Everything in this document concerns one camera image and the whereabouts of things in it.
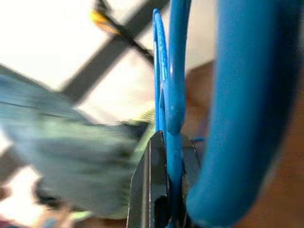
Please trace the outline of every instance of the bent wire loop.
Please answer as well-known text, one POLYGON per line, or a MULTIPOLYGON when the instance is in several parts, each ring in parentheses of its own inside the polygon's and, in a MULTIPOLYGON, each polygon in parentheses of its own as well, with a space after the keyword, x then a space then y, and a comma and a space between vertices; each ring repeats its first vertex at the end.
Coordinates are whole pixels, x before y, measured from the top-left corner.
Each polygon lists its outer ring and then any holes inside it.
MULTIPOLYGON (((258 195, 294 97, 302 6, 301 0, 218 0, 210 135, 199 180, 186 201, 198 225, 230 226, 258 195)), ((155 121, 167 148, 173 214, 182 174, 189 10, 190 0, 171 0, 168 54, 162 19, 153 12, 155 121)))

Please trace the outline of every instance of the blue plastic coating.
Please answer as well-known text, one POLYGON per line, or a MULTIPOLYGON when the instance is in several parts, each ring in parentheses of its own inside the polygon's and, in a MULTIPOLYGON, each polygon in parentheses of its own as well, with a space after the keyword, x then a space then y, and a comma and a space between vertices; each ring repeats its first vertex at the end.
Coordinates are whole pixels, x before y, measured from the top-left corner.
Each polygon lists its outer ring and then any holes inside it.
POLYGON ((201 226, 234 224, 257 197, 295 96, 301 5, 218 0, 210 137, 187 197, 187 211, 201 226))
POLYGON ((153 12, 155 111, 157 129, 163 131, 167 149, 167 171, 171 181, 172 221, 177 217, 180 199, 182 157, 181 127, 185 115, 185 48, 190 0, 171 1, 169 65, 161 16, 153 12))
POLYGON ((155 24, 155 11, 153 12, 153 53, 154 53, 154 97, 155 97, 155 131, 160 131, 160 118, 159 118, 159 101, 161 92, 160 82, 160 66, 158 58, 158 44, 157 44, 157 30, 155 24))
POLYGON ((166 38, 159 11, 153 11, 154 35, 154 88, 155 88, 155 125, 157 131, 163 132, 167 143, 166 111, 164 98, 164 83, 167 78, 167 48, 166 38))

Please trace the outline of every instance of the yellow object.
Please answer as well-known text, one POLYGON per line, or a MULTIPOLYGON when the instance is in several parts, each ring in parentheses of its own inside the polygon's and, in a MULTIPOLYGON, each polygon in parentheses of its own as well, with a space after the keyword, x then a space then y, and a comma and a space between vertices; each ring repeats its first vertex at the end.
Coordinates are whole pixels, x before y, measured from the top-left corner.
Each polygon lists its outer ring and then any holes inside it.
POLYGON ((114 34, 120 34, 116 29, 109 25, 108 20, 96 11, 91 12, 91 20, 102 30, 114 34))

